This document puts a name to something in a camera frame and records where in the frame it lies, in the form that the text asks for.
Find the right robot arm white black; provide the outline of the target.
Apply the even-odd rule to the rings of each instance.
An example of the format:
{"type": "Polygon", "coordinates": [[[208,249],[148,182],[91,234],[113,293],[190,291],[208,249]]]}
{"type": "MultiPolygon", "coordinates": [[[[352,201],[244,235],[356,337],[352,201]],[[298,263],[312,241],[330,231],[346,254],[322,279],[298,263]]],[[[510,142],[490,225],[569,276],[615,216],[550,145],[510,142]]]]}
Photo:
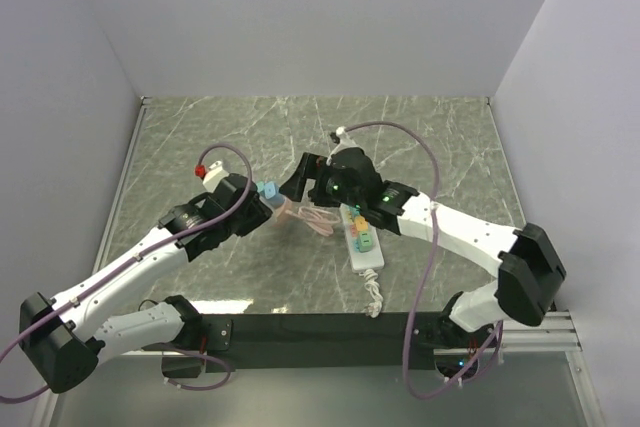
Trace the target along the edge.
{"type": "Polygon", "coordinates": [[[352,207],[379,230],[429,241],[493,277],[490,284],[455,294],[425,329],[425,341],[436,348],[463,347],[498,321],[540,326],[566,279],[541,227],[498,225],[439,204],[413,187],[383,179],[358,147],[330,157],[304,153],[280,191],[293,201],[307,197],[318,207],[352,207]]]}

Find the blue charger plug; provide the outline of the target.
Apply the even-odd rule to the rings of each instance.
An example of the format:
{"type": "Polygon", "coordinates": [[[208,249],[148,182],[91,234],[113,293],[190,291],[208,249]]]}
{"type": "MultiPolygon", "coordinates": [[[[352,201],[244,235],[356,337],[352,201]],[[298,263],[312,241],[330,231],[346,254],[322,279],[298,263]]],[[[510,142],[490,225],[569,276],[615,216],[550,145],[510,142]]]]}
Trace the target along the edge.
{"type": "Polygon", "coordinates": [[[274,181],[265,182],[262,186],[261,195],[272,209],[278,209],[284,204],[284,197],[279,191],[279,186],[274,181]]]}

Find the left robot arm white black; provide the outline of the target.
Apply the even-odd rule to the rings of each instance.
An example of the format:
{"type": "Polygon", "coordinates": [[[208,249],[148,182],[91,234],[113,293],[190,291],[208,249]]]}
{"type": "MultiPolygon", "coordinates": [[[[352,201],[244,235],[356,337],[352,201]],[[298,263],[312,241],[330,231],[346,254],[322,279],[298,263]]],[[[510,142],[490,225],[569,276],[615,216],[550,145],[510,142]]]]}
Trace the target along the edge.
{"type": "Polygon", "coordinates": [[[201,314],[181,295],[147,310],[115,315],[122,302],[163,275],[244,237],[273,211],[240,174],[222,178],[169,210],[129,251],[80,284],[48,299],[36,293],[20,307],[19,345],[54,393],[83,382],[100,365],[132,350],[167,344],[199,349],[207,333],[201,314]]]}

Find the round pink power socket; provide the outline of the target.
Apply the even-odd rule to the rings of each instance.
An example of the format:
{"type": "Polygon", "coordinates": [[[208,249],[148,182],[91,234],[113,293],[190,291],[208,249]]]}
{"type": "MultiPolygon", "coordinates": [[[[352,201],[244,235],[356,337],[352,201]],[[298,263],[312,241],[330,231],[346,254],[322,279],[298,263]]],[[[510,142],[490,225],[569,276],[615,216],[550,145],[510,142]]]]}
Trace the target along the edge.
{"type": "Polygon", "coordinates": [[[276,208],[273,214],[276,225],[282,225],[289,220],[298,218],[294,203],[288,197],[284,197],[283,204],[276,208]]]}

